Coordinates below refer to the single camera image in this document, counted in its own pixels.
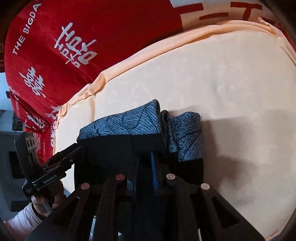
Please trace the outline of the person left hand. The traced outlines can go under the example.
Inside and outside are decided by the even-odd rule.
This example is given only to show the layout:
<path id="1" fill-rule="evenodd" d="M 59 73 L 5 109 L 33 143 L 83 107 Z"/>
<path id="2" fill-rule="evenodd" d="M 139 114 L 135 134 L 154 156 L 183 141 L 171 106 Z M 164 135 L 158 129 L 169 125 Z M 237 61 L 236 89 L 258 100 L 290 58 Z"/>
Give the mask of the person left hand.
<path id="1" fill-rule="evenodd" d="M 46 210 L 45 204 L 53 210 L 66 200 L 63 183 L 55 181 L 49 184 L 41 193 L 33 195 L 31 200 L 34 211 L 40 216 L 47 217 L 50 213 Z"/>

